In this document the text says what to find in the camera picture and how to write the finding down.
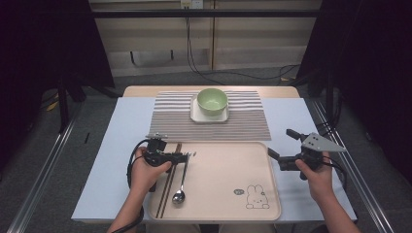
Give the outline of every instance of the wooden table edge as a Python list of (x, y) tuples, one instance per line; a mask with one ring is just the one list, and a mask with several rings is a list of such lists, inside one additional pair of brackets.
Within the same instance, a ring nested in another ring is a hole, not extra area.
[(256, 90), (263, 98), (300, 98), (293, 86), (253, 86), (253, 85), (131, 85), (123, 97), (156, 97), (160, 91), (201, 90), (213, 87), (221, 90)]

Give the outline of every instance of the green bowl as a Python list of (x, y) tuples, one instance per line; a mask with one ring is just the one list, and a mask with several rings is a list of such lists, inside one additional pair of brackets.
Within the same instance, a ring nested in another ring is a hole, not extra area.
[(216, 88), (203, 89), (197, 94), (197, 104), (205, 116), (218, 116), (227, 106), (227, 95)]

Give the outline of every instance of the table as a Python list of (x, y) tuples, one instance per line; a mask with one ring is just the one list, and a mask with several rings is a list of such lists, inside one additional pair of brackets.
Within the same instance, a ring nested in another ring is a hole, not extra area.
[[(111, 122), (103, 139), (93, 168), (87, 179), (85, 189), (78, 202), (72, 219), (88, 223), (110, 222), (119, 211), (127, 193), (125, 168), (128, 156), (136, 141), (144, 139), (151, 121), (155, 96), (162, 90), (199, 90), (211, 86), (131, 86), (120, 98)], [(303, 99), (298, 98), (293, 87), (280, 86), (214, 86), (222, 90), (256, 90), (266, 115), (272, 141), (265, 141), (268, 147), (281, 156), (295, 155), (300, 152), (300, 143), (285, 134), (287, 128), (300, 133), (316, 132), (316, 127)], [(301, 222), (323, 220), (317, 204), (309, 194), (307, 182), (299, 178), (298, 172), (280, 171), (279, 165), (272, 160), (282, 206), (282, 212), (275, 222)], [(355, 213), (345, 191), (335, 173), (333, 190), (351, 219)], [(148, 208), (148, 198), (144, 207)], [(145, 215), (144, 222), (158, 220)], [(197, 220), (196, 223), (212, 223)]]

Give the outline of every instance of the striped placemat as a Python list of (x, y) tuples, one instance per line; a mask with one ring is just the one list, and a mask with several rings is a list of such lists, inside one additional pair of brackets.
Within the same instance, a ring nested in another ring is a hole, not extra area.
[(171, 141), (270, 141), (270, 132), (257, 91), (225, 91), (229, 118), (198, 123), (190, 118), (194, 91), (162, 91), (154, 102), (150, 133), (166, 134)]

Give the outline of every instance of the person's left hand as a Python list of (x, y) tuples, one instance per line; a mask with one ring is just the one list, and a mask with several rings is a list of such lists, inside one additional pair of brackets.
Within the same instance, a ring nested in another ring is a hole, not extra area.
[[(140, 147), (135, 154), (135, 157), (140, 157), (146, 151), (145, 147)], [(132, 168), (131, 173), (131, 186), (130, 189), (140, 189), (149, 191), (149, 189), (155, 184), (158, 176), (163, 172), (166, 172), (172, 163), (170, 161), (163, 163), (158, 167), (152, 167), (149, 165), (145, 158), (142, 156), (138, 158)]]

